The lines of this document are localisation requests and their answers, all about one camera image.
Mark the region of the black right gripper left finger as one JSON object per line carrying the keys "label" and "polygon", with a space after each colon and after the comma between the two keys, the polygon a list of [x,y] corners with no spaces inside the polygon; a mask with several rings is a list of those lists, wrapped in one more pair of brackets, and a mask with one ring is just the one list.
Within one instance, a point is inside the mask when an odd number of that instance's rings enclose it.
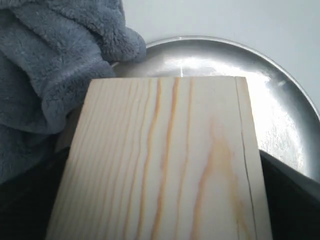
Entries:
{"label": "black right gripper left finger", "polygon": [[0,185],[0,238],[43,240],[61,182],[68,147]]}

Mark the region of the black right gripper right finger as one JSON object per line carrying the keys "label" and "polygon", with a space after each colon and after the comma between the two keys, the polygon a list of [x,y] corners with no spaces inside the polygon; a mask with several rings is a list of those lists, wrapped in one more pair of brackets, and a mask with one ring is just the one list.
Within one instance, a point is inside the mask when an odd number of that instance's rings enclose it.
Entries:
{"label": "black right gripper right finger", "polygon": [[274,240],[320,238],[320,184],[260,150]]}

